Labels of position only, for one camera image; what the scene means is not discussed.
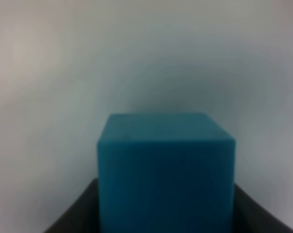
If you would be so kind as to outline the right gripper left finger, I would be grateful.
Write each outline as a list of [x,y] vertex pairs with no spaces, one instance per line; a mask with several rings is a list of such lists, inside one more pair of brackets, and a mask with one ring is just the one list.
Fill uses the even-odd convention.
[[88,185],[76,202],[51,226],[47,233],[98,233],[98,179]]

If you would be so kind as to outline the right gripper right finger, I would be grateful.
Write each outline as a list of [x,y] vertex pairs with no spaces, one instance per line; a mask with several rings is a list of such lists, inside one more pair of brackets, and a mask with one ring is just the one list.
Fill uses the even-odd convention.
[[234,233],[293,233],[293,229],[266,211],[238,185],[235,185],[232,231]]

